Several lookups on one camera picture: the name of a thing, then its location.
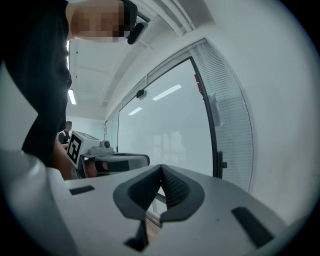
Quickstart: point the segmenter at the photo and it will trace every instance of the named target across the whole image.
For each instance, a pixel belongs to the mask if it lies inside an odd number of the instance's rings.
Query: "person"
[[[65,129],[63,131],[60,131],[58,134],[58,141],[62,144],[65,150],[67,150],[70,142],[69,132],[71,131],[71,129],[72,129],[72,122],[66,121]]]
[[[137,6],[128,0],[8,4],[14,15],[4,13],[0,17],[2,32],[8,39],[1,42],[1,68],[7,70],[37,113],[22,150],[38,157],[47,167],[58,169],[65,180],[71,179],[72,164],[57,138],[57,133],[66,128],[67,94],[72,83],[67,41],[115,42],[126,37],[135,25]]]

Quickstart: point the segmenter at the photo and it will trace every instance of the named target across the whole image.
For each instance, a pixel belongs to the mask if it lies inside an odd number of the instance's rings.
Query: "ceiling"
[[[163,32],[175,31],[177,37],[187,33],[185,26],[172,9],[164,4],[164,0],[132,0],[132,2],[138,6],[138,13],[150,20],[148,28],[134,45],[129,45],[124,39],[117,43],[78,39],[70,42],[71,89],[74,92],[76,105],[72,105],[68,99],[67,116],[103,120],[114,89],[134,60],[143,54],[145,49],[152,50],[153,42]],[[196,10],[194,2],[188,4],[191,2],[193,1],[179,0],[195,20],[194,15],[197,12],[194,12]]]

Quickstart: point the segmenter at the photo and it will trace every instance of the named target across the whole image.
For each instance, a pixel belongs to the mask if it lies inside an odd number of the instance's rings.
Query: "person in background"
[[[60,131],[58,134],[58,141],[62,144],[63,148],[67,150],[69,142],[70,142],[70,135],[69,132],[72,129],[72,122],[66,121],[65,129]]]

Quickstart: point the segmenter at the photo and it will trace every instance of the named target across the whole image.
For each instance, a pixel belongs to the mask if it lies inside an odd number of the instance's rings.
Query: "black shirt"
[[[69,133],[66,130],[59,132],[58,140],[61,144],[68,144],[70,141]]]
[[[14,13],[9,11],[3,33],[6,51],[1,58],[17,88],[38,113],[22,150],[48,167],[52,165],[57,133],[66,127],[71,85],[67,4],[65,0],[19,2],[19,8],[12,9]]]

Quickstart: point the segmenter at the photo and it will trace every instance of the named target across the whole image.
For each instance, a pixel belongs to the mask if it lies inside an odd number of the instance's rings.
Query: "floor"
[[[149,220],[148,218],[146,218],[146,233],[148,236],[148,241],[149,244],[152,243],[153,239],[155,239],[157,237],[157,235],[159,234],[159,232],[161,231],[161,228],[158,226],[159,225],[159,220],[154,218],[153,216],[151,217],[151,220]]]

